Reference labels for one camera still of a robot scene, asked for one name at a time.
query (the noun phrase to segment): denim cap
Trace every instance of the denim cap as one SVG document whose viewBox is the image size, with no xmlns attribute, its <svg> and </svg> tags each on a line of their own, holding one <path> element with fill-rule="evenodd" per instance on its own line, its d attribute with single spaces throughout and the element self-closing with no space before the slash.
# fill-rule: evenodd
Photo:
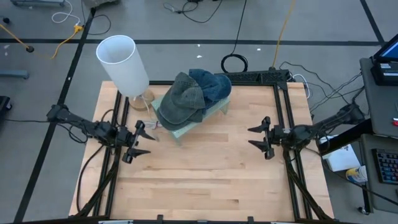
<svg viewBox="0 0 398 224">
<path fill-rule="evenodd" d="M 189 76 L 202 89 L 206 109 L 211 108 L 231 93 L 231 80 L 226 75 L 214 75 L 203 69 L 190 69 Z"/>
<path fill-rule="evenodd" d="M 200 86 L 193 78 L 180 72 L 160 102 L 156 116 L 165 129 L 174 131 L 190 122 L 202 122 L 203 108 L 205 100 Z"/>
</svg>

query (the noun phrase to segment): keyboard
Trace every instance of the keyboard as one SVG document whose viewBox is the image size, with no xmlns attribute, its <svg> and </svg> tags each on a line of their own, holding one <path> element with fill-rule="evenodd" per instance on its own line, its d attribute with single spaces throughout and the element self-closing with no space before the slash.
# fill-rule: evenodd
<svg viewBox="0 0 398 224">
<path fill-rule="evenodd" d="M 398 151 L 372 149 L 380 183 L 398 184 Z"/>
<path fill-rule="evenodd" d="M 258 83 L 268 84 L 275 82 L 287 82 L 290 79 L 289 70 L 268 70 L 257 72 L 231 72 L 215 75 L 226 75 L 232 83 Z"/>
</svg>

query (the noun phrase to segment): lamp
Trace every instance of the lamp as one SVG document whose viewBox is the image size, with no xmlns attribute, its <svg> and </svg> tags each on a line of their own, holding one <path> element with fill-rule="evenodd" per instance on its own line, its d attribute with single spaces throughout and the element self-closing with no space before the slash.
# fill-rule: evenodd
<svg viewBox="0 0 398 224">
<path fill-rule="evenodd" d="M 99 43 L 96 55 L 120 93 L 129 97 L 130 105 L 146 110 L 154 94 L 147 89 L 149 79 L 136 43 L 128 36 L 114 35 Z"/>
</svg>

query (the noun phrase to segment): white cylinder lamp shade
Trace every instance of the white cylinder lamp shade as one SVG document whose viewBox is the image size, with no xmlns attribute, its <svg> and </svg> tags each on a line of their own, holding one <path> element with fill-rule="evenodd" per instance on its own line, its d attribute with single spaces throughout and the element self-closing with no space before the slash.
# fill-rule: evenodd
<svg viewBox="0 0 398 224">
<path fill-rule="evenodd" d="M 122 95 L 139 96 L 148 88 L 148 75 L 130 37 L 114 35 L 104 39 L 96 55 Z"/>
</svg>

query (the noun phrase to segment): yellow cable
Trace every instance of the yellow cable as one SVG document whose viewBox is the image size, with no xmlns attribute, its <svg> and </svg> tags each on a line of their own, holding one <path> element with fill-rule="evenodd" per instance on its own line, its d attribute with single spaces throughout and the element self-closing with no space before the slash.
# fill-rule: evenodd
<svg viewBox="0 0 398 224">
<path fill-rule="evenodd" d="M 73 34 L 66 40 L 64 40 L 63 42 L 61 42 L 61 44 L 58 44 L 57 48 L 55 49 L 54 55 L 51 57 L 51 59 L 54 59 L 55 56 L 57 56 L 58 54 L 58 49 L 61 47 L 62 44 L 64 44 L 65 42 L 67 42 L 68 40 L 72 39 L 79 31 L 83 30 L 82 26 L 78 26 L 75 25 L 75 31 L 73 32 Z"/>
<path fill-rule="evenodd" d="M 287 16 L 286 16 L 286 19 L 285 19 L 285 22 L 284 22 L 284 26 L 282 27 L 282 30 L 281 30 L 281 32 L 280 32 L 280 35 L 279 35 L 279 38 L 278 38 L 278 43 L 276 44 L 274 62 L 272 63 L 272 66 L 273 66 L 273 67 L 275 67 L 276 58 L 277 58 L 277 56 L 278 56 L 279 43 L 280 43 L 280 40 L 281 40 L 281 38 L 282 38 L 282 34 L 284 33 L 284 30 L 285 30 L 285 27 L 286 27 L 286 23 L 287 23 L 287 21 L 289 20 L 290 14 L 291 14 L 292 11 L 293 11 L 294 4 L 295 4 L 295 3 L 296 3 L 296 0 L 292 0 L 292 3 L 291 3 L 291 5 L 290 5 L 289 12 L 287 13 Z"/>
<path fill-rule="evenodd" d="M 29 48 L 28 45 L 26 45 L 25 43 L 23 43 L 20 39 L 18 39 L 17 36 L 15 36 L 11 31 L 9 31 L 7 28 L 5 28 L 2 24 L 0 24 L 0 27 L 2 29 L 4 29 L 11 37 L 13 37 L 14 39 L 16 39 L 20 44 L 22 44 L 25 48 Z"/>
</svg>

